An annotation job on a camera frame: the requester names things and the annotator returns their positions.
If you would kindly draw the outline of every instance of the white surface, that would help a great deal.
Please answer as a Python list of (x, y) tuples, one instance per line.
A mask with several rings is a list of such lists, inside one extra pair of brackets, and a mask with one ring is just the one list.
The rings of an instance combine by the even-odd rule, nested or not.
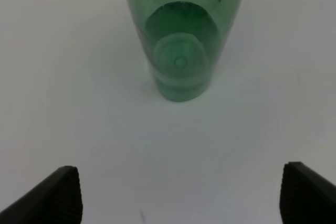
[(280, 224), (284, 163), (336, 183), (336, 0), (243, 0), (211, 88), (181, 104), (125, 0), (0, 7), (0, 209), (62, 165), (84, 224)]

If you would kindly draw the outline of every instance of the white table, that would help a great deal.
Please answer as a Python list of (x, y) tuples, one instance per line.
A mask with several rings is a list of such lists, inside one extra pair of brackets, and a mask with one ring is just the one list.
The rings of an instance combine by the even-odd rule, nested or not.
[(336, 183), (336, 0), (243, 0), (210, 89), (160, 97), (125, 0), (0, 0), (0, 209), (79, 168), (84, 224), (280, 224)]

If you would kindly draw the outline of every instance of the green plastic bottle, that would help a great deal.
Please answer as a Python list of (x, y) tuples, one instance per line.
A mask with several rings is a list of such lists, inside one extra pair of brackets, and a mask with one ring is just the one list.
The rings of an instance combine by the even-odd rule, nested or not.
[(241, 0), (128, 0), (159, 91), (191, 100), (208, 87)]

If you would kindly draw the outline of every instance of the green bottle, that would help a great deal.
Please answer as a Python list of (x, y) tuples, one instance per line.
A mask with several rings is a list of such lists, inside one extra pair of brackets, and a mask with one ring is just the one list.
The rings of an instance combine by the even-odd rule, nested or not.
[(241, 0), (128, 0), (159, 91), (191, 100), (208, 87)]

